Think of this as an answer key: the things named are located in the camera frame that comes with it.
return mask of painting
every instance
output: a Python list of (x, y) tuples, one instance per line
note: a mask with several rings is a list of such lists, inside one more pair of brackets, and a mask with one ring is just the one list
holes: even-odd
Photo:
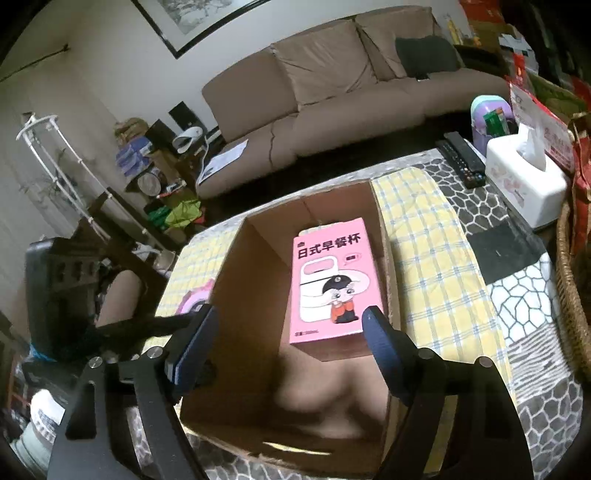
[(175, 58), (269, 0), (131, 0)]

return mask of white metal stand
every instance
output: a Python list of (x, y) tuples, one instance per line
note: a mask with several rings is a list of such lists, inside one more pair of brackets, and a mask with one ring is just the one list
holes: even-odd
[[(88, 166), (84, 163), (84, 160), (82, 160), (80, 155), (78, 155), (78, 153), (76, 153), (74, 148), (72, 148), (72, 146), (70, 145), (70, 143), (68, 142), (68, 140), (66, 139), (66, 137), (64, 136), (64, 134), (61, 132), (60, 128), (57, 125), (57, 115), (49, 115), (49, 116), (44, 116), (42, 118), (37, 119), (35, 117), (35, 114), (33, 113), (30, 116), (29, 120), (25, 123), (25, 126), (23, 127), (23, 129), (18, 133), (17, 141), (20, 140), (21, 138), (25, 141), (27, 146), (33, 152), (33, 155), (35, 155), (35, 158), (38, 160), (38, 162), (41, 164), (43, 169), (46, 171), (46, 173), (51, 178), (51, 181), (61, 190), (61, 192), (66, 196), (66, 198), (72, 203), (74, 208), (80, 213), (80, 215), (82, 217), (84, 217), (88, 221), (89, 225), (95, 230), (95, 232), (101, 238), (103, 238), (104, 240), (107, 240), (109, 238), (109, 235), (89, 215), (88, 210), (86, 209), (86, 205), (82, 201), (82, 198), (78, 195), (78, 192), (74, 188), (74, 185), (72, 185), (72, 183), (70, 182), (68, 177), (63, 173), (60, 166), (57, 164), (57, 161), (51, 156), (51, 154), (47, 151), (45, 146), (43, 146), (43, 144), (39, 140), (39, 137), (37, 137), (37, 135), (35, 134), (34, 128), (40, 127), (40, 126), (44, 126), (45, 129), (48, 131), (52, 131), (52, 130), (56, 131), (57, 134), (60, 136), (60, 138), (66, 144), (66, 147), (72, 152), (72, 154), (76, 158), (78, 164), (81, 165), (88, 172), (88, 174), (92, 177), (92, 179), (94, 179), (94, 181), (100, 186), (102, 191), (106, 193), (107, 200), (111, 200), (115, 205), (117, 205), (117, 207), (119, 207), (120, 210), (125, 212), (125, 214), (129, 218), (131, 218), (133, 223), (136, 224), (137, 226), (139, 226), (139, 228), (142, 231), (142, 234), (150, 235), (148, 233), (148, 231), (119, 203), (117, 198), (115, 198), (113, 196), (113, 194), (100, 182), (100, 180), (96, 177), (96, 175), (94, 173), (92, 173), (92, 170), (89, 169)], [(51, 165), (56, 169), (55, 173), (51, 172), (50, 168), (43, 161), (43, 159), (41, 158), (41, 155), (39, 154), (39, 152), (37, 151), (35, 146), (39, 147), (39, 149), (47, 157), (47, 159), (49, 160)], [(67, 185), (69, 190), (64, 187), (64, 185), (62, 184), (62, 181)], [(164, 246), (158, 241), (157, 238), (152, 237), (152, 239), (160, 248), (164, 248)]]

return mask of black remote control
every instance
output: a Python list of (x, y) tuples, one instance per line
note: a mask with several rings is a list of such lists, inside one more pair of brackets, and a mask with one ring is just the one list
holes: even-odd
[(443, 136), (452, 144), (452, 147), (462, 157), (462, 160), (466, 162), (472, 173), (482, 173), (484, 175), (484, 163), (458, 132), (451, 132)]
[(435, 146), (443, 155), (443, 158), (452, 166), (458, 176), (462, 179), (467, 189), (482, 187), (486, 183), (484, 173), (472, 172), (466, 162), (458, 154), (455, 148), (447, 140), (437, 140)]

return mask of checkered cloth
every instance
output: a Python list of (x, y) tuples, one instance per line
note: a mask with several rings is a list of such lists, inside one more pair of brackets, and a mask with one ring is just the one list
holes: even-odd
[[(435, 181), (405, 168), (372, 181), (398, 273), (402, 324), (419, 347), (446, 360), (493, 359), (514, 394), (505, 341), (476, 258)], [(191, 289), (215, 279), (238, 227), (196, 235), (183, 249), (157, 315), (173, 315)], [(164, 345), (152, 338), (144, 349)]]

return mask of pink box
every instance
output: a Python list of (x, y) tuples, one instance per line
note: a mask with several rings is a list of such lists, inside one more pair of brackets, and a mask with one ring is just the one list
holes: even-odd
[(294, 238), (290, 344), (325, 361), (369, 355), (361, 314), (382, 307), (363, 219)]

